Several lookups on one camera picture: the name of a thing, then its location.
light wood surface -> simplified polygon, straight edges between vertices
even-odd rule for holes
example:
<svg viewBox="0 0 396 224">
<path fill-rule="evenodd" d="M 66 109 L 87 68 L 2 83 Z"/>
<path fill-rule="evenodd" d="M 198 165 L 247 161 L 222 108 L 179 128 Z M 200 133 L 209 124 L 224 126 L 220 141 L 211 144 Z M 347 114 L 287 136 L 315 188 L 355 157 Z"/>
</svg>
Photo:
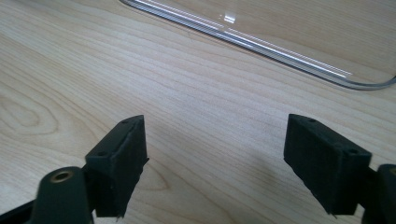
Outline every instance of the light wood surface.
<svg viewBox="0 0 396 224">
<path fill-rule="evenodd" d="M 396 2 L 393 0 L 143 2 L 181 9 L 188 12 L 187 17 L 203 18 L 201 22 L 223 32 L 264 46 L 269 42 L 270 48 L 275 45 L 297 53 L 294 57 L 304 55 L 342 69 L 345 72 L 340 74 L 348 80 L 382 83 L 396 76 Z"/>
<path fill-rule="evenodd" d="M 0 1 L 0 78 L 0 213 L 140 114 L 150 161 L 118 223 L 360 223 L 283 161 L 289 113 L 396 162 L 396 87 L 342 90 L 116 0 Z"/>
</svg>

screw hole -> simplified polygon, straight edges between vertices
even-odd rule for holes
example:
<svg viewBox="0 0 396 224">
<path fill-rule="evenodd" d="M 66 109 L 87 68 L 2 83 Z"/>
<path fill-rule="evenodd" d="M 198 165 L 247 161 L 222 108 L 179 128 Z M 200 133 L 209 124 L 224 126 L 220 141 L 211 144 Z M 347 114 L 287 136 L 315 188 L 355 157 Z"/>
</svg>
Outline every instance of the screw hole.
<svg viewBox="0 0 396 224">
<path fill-rule="evenodd" d="M 67 179 L 70 179 L 73 176 L 73 172 L 70 171 L 61 171 L 57 173 L 56 175 L 53 175 L 50 179 L 50 182 L 52 183 L 61 183 L 64 182 Z"/>
<path fill-rule="evenodd" d="M 100 152 L 98 152 L 98 156 L 105 156 L 105 155 L 107 155 L 107 152 L 106 152 L 106 151 L 100 151 Z"/>
</svg>

wood grain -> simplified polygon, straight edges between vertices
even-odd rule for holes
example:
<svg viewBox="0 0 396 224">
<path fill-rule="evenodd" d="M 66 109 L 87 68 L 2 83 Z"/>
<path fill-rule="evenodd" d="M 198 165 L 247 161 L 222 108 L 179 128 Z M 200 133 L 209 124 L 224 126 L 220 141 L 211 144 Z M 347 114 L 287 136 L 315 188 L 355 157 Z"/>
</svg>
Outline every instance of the wood grain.
<svg viewBox="0 0 396 224">
<path fill-rule="evenodd" d="M 0 49 L 0 213 L 139 114 L 150 161 L 118 223 L 360 223 L 283 161 L 289 113 L 396 161 L 395 87 L 341 90 L 116 0 L 0 1 Z"/>
</svg>

clear plastic tray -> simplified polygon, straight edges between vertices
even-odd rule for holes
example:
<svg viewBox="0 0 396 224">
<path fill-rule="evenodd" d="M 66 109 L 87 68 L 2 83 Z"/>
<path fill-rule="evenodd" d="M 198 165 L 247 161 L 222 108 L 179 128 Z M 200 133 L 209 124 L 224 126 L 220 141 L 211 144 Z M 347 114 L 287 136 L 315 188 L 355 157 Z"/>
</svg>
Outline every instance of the clear plastic tray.
<svg viewBox="0 0 396 224">
<path fill-rule="evenodd" d="M 121 2 L 349 89 L 396 82 L 396 1 Z"/>
</svg>

transparent plastic edge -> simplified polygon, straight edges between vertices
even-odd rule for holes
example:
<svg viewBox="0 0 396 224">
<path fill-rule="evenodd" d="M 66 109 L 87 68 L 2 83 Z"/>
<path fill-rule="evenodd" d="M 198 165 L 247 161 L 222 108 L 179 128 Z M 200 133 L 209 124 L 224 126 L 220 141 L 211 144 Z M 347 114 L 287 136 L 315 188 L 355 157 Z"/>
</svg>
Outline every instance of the transparent plastic edge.
<svg viewBox="0 0 396 224">
<path fill-rule="evenodd" d="M 351 73 L 330 66 L 326 63 L 305 57 L 293 51 L 282 49 L 254 36 L 246 35 L 225 27 L 222 24 L 205 20 L 187 12 L 172 8 L 151 0 L 120 0 L 127 6 L 154 14 L 169 21 L 174 21 L 194 30 L 225 40 L 236 46 L 256 52 L 266 58 L 285 64 L 289 67 L 320 79 L 331 82 L 338 86 L 356 91 L 375 91 L 384 89 L 396 83 L 396 77 L 382 83 L 360 83 L 348 80 Z"/>
</svg>

